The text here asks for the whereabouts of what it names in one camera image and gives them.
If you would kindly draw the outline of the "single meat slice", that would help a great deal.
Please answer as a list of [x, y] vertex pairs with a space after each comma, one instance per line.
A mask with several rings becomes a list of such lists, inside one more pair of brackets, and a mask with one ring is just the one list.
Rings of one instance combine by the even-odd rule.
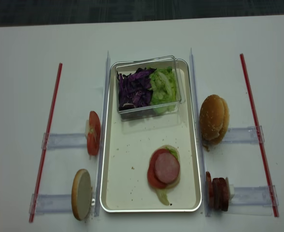
[[155, 175], [164, 184], [174, 182], [180, 172], [180, 164], [171, 153], [162, 153], [155, 161]]

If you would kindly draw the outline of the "tomato slices on stand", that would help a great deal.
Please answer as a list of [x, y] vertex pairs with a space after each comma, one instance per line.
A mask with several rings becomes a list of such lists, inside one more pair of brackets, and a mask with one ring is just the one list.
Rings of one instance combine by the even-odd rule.
[[87, 134], [87, 151], [90, 156], [96, 156], [99, 151], [101, 138], [101, 124], [98, 114], [95, 111], [89, 113], [89, 131]]

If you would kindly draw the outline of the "tomato slice on tray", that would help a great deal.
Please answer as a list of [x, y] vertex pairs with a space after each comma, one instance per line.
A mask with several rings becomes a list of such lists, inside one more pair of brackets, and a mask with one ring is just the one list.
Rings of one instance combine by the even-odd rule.
[[157, 188], [157, 189], [164, 189], [167, 187], [167, 184], [159, 181], [155, 175], [155, 162], [158, 158], [158, 156], [162, 153], [168, 153], [167, 149], [157, 149], [151, 156], [149, 167], [147, 171], [147, 180], [150, 186]]

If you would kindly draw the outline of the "green lettuce shreds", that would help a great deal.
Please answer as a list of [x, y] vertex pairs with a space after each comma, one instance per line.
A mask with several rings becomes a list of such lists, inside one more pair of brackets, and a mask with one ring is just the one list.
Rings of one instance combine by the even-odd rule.
[[176, 79], [171, 66], [155, 70], [150, 75], [150, 83], [153, 91], [150, 105], [176, 101]]

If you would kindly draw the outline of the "left red plastic rod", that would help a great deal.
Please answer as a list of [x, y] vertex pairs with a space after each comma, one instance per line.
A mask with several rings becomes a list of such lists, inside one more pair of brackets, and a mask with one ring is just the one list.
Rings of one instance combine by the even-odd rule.
[[41, 178], [42, 178], [42, 173], [43, 173], [43, 165], [45, 161], [46, 144], [48, 142], [48, 136], [49, 136], [51, 125], [52, 125], [54, 108], [55, 108], [56, 99], [57, 99], [57, 92], [58, 92], [58, 87], [59, 87], [59, 82], [60, 82], [60, 77], [61, 77], [61, 72], [62, 72], [62, 66], [63, 64], [59, 63], [58, 71], [57, 71], [57, 78], [55, 82], [55, 87], [54, 87], [54, 92], [53, 92], [53, 97], [52, 97], [52, 102], [51, 102], [51, 107], [50, 107], [50, 112], [49, 112], [49, 117], [48, 117], [48, 122], [46, 126], [46, 131], [43, 135], [42, 153], [41, 153], [40, 165], [39, 165], [37, 179], [36, 179], [35, 191], [34, 191], [34, 194], [31, 200], [31, 205], [30, 205], [30, 214], [29, 214], [29, 220], [28, 220], [29, 223], [32, 223], [35, 217], [35, 209], [36, 209], [37, 199], [38, 199], [39, 190], [40, 190], [40, 183], [41, 183]]

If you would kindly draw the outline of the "red plastic rod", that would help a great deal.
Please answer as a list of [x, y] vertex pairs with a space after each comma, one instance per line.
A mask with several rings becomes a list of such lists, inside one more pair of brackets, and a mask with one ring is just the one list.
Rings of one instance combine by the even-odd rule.
[[248, 71], [247, 71], [247, 67], [246, 67], [245, 58], [244, 58], [243, 53], [240, 54], [240, 60], [241, 60], [241, 66], [242, 66], [243, 75], [244, 75], [244, 79], [245, 79], [245, 83], [246, 83], [246, 87], [247, 87], [247, 92], [248, 92], [248, 96], [249, 96], [249, 101], [250, 101], [250, 105], [251, 105], [252, 115], [253, 115], [253, 118], [254, 118], [256, 133], [257, 133], [258, 140], [259, 140], [259, 147], [260, 147], [260, 153], [261, 153], [262, 162], [263, 162], [263, 166], [264, 166], [265, 176], [266, 176], [267, 184], [269, 186], [269, 193], [270, 193], [270, 199], [271, 199], [271, 202], [272, 202], [273, 214], [274, 214], [275, 218], [278, 218], [279, 217], [279, 210], [278, 210], [278, 205], [277, 205], [277, 200], [276, 200], [277, 195], [276, 195], [276, 192], [273, 188], [273, 183], [272, 183], [270, 170], [269, 170], [269, 166], [268, 166], [266, 151], [265, 151], [265, 147], [264, 147], [263, 132], [262, 132], [261, 126], [260, 126], [259, 121], [258, 121], [256, 106], [255, 106], [255, 102], [254, 102], [254, 98], [253, 98], [253, 94], [252, 94], [252, 89], [251, 89], [250, 80], [249, 80]]
[[41, 178], [42, 178], [42, 173], [43, 173], [43, 165], [45, 161], [46, 144], [48, 142], [48, 136], [49, 136], [51, 125], [52, 125], [54, 108], [55, 108], [56, 99], [57, 99], [57, 92], [58, 92], [58, 87], [59, 87], [59, 82], [60, 82], [60, 77], [61, 77], [61, 72], [62, 72], [62, 66], [63, 64], [59, 63], [58, 71], [57, 71], [57, 78], [55, 82], [55, 87], [54, 87], [54, 92], [53, 92], [53, 97], [52, 97], [52, 102], [51, 102], [51, 107], [50, 107], [50, 112], [49, 112], [49, 117], [48, 117], [48, 122], [46, 126], [46, 131], [43, 135], [42, 153], [41, 153], [40, 165], [39, 165], [37, 179], [36, 179], [35, 191], [34, 191], [34, 194], [31, 200], [31, 205], [30, 205], [30, 214], [29, 214], [29, 220], [28, 220], [29, 223], [32, 223], [35, 217], [35, 209], [36, 209], [37, 199], [38, 199], [39, 190], [40, 190], [40, 183], [41, 183]]

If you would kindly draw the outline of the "metal tray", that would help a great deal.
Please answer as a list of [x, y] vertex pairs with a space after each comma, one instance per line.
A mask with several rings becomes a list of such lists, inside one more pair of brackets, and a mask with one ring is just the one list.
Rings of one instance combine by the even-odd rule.
[[[106, 116], [102, 122], [103, 162], [100, 203], [107, 212], [193, 212], [202, 201], [195, 122], [188, 64], [178, 59], [176, 72], [184, 102], [176, 112], [122, 121], [117, 108], [115, 67], [106, 82]], [[167, 190], [169, 205], [162, 204], [148, 184], [151, 155], [171, 145], [180, 155], [180, 181]]]

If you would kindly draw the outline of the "purple cabbage shreds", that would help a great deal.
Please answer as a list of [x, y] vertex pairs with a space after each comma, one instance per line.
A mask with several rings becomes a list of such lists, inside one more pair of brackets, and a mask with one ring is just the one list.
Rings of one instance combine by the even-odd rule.
[[150, 106], [153, 91], [150, 75], [154, 68], [138, 68], [134, 74], [117, 73], [119, 110]]

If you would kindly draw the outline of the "clear plastic salad box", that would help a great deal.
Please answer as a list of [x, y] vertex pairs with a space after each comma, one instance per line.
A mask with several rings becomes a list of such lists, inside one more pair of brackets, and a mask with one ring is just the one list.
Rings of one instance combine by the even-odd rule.
[[174, 113], [185, 101], [177, 59], [170, 55], [118, 62], [117, 111], [123, 121]]

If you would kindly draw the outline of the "right red plastic rod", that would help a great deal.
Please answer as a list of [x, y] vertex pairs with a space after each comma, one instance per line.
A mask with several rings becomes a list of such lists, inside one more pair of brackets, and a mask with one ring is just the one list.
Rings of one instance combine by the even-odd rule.
[[259, 121], [258, 121], [256, 106], [255, 106], [255, 102], [254, 102], [254, 98], [253, 98], [253, 94], [252, 94], [252, 89], [251, 89], [250, 80], [249, 80], [248, 71], [247, 71], [247, 67], [246, 67], [245, 58], [244, 58], [243, 53], [240, 54], [240, 60], [241, 60], [241, 66], [242, 66], [243, 75], [244, 75], [244, 79], [245, 79], [245, 83], [246, 83], [246, 87], [247, 87], [247, 92], [248, 92], [248, 96], [249, 96], [249, 101], [250, 101], [250, 105], [251, 105], [252, 115], [253, 115], [253, 118], [254, 118], [256, 133], [257, 133], [258, 140], [259, 140], [259, 147], [260, 147], [260, 153], [261, 153], [262, 162], [263, 162], [263, 166], [264, 166], [265, 176], [266, 176], [267, 184], [269, 186], [269, 193], [270, 193], [270, 199], [271, 199], [271, 202], [272, 202], [273, 214], [274, 214], [275, 218], [278, 218], [279, 217], [279, 210], [278, 210], [278, 205], [277, 205], [277, 200], [276, 200], [277, 195], [276, 195], [276, 192], [273, 188], [273, 183], [272, 183], [270, 170], [269, 170], [269, 166], [268, 166], [266, 151], [265, 151], [265, 147], [264, 147], [263, 132], [262, 132], [261, 126], [260, 126]]

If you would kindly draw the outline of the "left lower clear rail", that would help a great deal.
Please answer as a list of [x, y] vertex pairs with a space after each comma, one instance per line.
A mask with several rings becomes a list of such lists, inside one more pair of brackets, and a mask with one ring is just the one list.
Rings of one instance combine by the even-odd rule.
[[72, 213], [70, 194], [33, 194], [30, 214]]

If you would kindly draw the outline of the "left upper clear rail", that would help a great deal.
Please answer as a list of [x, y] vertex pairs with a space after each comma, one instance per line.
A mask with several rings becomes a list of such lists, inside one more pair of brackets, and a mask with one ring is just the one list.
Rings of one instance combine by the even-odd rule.
[[83, 133], [44, 133], [42, 150], [86, 148], [86, 137]]

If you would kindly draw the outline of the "left long clear rail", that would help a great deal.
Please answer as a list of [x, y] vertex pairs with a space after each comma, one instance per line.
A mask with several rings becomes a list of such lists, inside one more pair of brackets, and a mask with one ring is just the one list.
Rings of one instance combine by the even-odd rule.
[[101, 138], [100, 138], [100, 149], [99, 149], [98, 166], [97, 166], [96, 197], [94, 199], [94, 209], [93, 209], [94, 217], [98, 217], [100, 212], [100, 192], [101, 192], [101, 181], [102, 181], [102, 170], [103, 170], [104, 144], [106, 137], [108, 99], [109, 99], [110, 68], [111, 68], [110, 63], [111, 59], [108, 51], [106, 58], [106, 65], [105, 65], [105, 81], [104, 81], [103, 108], [102, 108], [102, 119], [101, 119]]

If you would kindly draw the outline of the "right upper clear rail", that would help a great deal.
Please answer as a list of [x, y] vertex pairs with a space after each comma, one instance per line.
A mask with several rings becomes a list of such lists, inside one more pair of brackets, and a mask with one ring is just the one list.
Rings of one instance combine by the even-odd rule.
[[246, 128], [228, 128], [222, 143], [226, 144], [263, 144], [264, 135], [261, 126]]

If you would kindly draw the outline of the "right lower clear rail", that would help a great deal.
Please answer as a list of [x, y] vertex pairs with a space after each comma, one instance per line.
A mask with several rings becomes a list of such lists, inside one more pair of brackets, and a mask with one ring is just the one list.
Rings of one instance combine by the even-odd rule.
[[234, 187], [235, 196], [230, 204], [235, 206], [272, 206], [269, 186]]

